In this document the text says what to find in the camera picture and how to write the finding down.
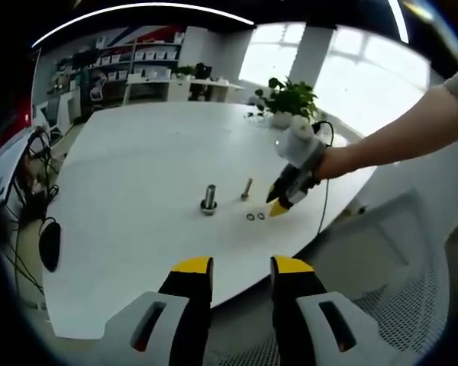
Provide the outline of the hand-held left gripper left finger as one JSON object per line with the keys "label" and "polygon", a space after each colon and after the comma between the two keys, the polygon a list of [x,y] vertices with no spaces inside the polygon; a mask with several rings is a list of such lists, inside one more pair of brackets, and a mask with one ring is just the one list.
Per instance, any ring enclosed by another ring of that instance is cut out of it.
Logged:
{"label": "hand-held left gripper left finger", "polygon": [[213,258],[176,264],[105,324],[106,365],[202,365],[211,327]]}

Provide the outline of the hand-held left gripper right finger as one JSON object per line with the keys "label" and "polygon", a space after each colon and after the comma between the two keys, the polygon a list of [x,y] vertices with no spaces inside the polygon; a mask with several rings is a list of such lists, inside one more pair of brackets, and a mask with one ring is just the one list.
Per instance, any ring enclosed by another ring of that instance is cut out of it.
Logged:
{"label": "hand-held left gripper right finger", "polygon": [[378,326],[344,295],[328,292],[302,260],[270,259],[273,328],[281,365],[365,365],[378,359]]}

